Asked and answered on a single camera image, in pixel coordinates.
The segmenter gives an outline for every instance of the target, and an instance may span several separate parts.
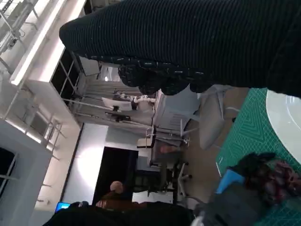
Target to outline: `cable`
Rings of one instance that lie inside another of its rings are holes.
[[[20,34],[20,37],[21,37],[21,38],[25,37],[25,35],[26,35],[26,32],[25,32],[25,31],[23,31],[21,28],[20,28],[20,30],[21,30],[21,31],[24,33],[24,35],[23,35],[23,36]]]

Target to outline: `white wall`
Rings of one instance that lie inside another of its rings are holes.
[[[107,126],[88,123],[84,125],[63,202],[92,203],[107,130]]]
[[[42,226],[52,217],[53,214],[54,211],[34,210],[28,226]]]
[[[138,134],[134,134],[128,131],[124,131],[122,129],[116,129],[109,127],[108,134],[106,137],[106,146],[107,147],[115,147],[115,148],[122,148],[128,150],[134,150],[139,152],[139,156],[148,156],[148,151],[144,148],[137,148],[137,141],[138,139],[143,138]]]

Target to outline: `person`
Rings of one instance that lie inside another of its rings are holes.
[[[124,186],[120,181],[113,181],[110,185],[110,192],[105,194],[100,201],[96,203],[97,207],[107,210],[135,210],[145,208],[147,203],[137,203],[128,200],[122,200],[120,195],[124,192]]]
[[[194,219],[190,210],[169,203],[149,203],[122,211],[83,203],[59,210],[44,226],[189,226]]]

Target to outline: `blue object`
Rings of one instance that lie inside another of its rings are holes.
[[[220,184],[218,185],[218,188],[215,193],[221,194],[233,182],[239,182],[239,183],[243,184],[244,181],[245,181],[245,178],[242,175],[240,175],[230,169],[227,169],[227,171],[224,174],[224,176],[222,177],[222,180],[220,181]]]
[[[55,212],[58,212],[60,209],[66,209],[70,206],[69,203],[65,203],[65,202],[59,202],[57,205],[56,205],[56,209],[55,209]]]

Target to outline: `ribbed fabric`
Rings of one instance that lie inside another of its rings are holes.
[[[260,88],[268,86],[268,74],[273,80],[269,69],[287,36],[301,38],[300,32],[289,34],[300,5],[301,0],[126,0],[68,22],[60,38],[87,58],[167,62],[202,69],[215,84]]]

